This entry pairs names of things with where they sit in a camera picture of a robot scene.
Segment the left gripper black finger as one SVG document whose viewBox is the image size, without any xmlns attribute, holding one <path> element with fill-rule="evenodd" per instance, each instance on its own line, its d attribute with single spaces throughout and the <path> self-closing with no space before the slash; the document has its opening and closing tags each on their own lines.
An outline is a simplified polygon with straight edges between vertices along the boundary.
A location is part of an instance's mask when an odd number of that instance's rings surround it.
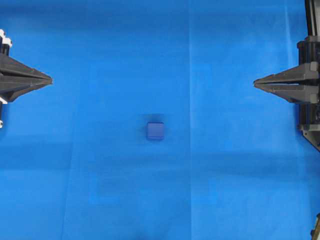
<svg viewBox="0 0 320 240">
<path fill-rule="evenodd" d="M 18 97 L 25 95 L 29 92 L 44 88 L 46 86 L 52 85 L 52 81 L 40 81 L 38 83 L 30 83 L 30 84 L 9 84 L 7 87 L 0 88 L 0 97 L 11 103 L 15 101 Z"/>
<path fill-rule="evenodd" d="M 45 73 L 24 65 L 5 54 L 0 55 L 0 73 L 4 76 L 36 78 L 52 82 L 52 78 Z"/>
</svg>

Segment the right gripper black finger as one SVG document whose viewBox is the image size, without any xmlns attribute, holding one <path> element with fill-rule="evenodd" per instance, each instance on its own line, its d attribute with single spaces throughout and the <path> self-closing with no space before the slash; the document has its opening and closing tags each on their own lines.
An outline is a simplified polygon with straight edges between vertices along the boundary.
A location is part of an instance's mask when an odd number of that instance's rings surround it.
<svg viewBox="0 0 320 240">
<path fill-rule="evenodd" d="M 254 84 L 290 84 L 319 78 L 319 63 L 312 61 L 290 68 L 277 74 L 271 74 L 254 81 Z"/>
<path fill-rule="evenodd" d="M 294 104 L 317 104 L 320 101 L 319 87 L 296 84 L 259 84 L 254 86 L 267 93 L 274 94 L 289 103 Z"/>
</svg>

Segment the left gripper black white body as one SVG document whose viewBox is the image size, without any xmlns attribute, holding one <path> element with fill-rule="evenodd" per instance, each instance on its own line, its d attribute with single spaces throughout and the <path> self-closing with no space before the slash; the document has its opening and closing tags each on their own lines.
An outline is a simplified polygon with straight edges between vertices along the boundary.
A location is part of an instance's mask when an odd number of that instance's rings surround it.
<svg viewBox="0 0 320 240">
<path fill-rule="evenodd" d="M 12 40 L 6 36 L 6 33 L 3 29 L 0 29 L 0 53 L 8 56 L 11 47 Z M 0 128 L 3 127 L 2 108 L 5 104 L 8 104 L 8 102 L 4 100 L 2 97 L 0 97 Z"/>
</svg>

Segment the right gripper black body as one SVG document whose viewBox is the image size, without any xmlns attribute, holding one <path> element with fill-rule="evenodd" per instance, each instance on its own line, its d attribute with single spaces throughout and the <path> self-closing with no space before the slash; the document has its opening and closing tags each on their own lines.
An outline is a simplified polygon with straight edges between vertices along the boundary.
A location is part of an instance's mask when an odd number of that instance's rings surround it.
<svg viewBox="0 0 320 240">
<path fill-rule="evenodd" d="M 303 130 L 320 129 L 320 39 L 307 37 L 297 44 L 299 67 L 304 70 L 298 83 L 301 93 L 299 124 Z"/>
</svg>

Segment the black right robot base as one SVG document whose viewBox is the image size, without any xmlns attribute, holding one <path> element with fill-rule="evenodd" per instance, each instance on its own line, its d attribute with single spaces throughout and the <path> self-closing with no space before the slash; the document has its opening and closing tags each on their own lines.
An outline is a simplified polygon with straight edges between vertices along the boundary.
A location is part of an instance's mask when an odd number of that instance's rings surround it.
<svg viewBox="0 0 320 240">
<path fill-rule="evenodd" d="M 307 37 L 301 41 L 299 48 L 299 63 L 320 62 L 320 2 L 306 0 L 305 15 Z M 304 103 L 299 107 L 299 120 L 302 134 L 313 147 L 320 149 L 320 101 L 319 103 Z"/>
</svg>

